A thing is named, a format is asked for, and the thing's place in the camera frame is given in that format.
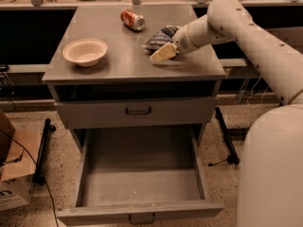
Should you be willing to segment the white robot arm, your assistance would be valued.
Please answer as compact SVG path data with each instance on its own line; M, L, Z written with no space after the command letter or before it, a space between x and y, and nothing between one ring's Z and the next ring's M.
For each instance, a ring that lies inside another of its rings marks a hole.
M160 62L234 41L282 104L255 121L242 149L237 227L303 227L303 54L255 24L239 0L213 0L151 55Z

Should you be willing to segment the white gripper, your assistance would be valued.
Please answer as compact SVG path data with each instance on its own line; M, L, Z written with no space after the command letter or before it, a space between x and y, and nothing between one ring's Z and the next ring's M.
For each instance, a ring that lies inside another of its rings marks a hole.
M173 43L164 44L150 56L152 63L165 61L175 57L177 50L180 53L187 54L197 49L189 38L188 26L180 27L173 35L172 39Z

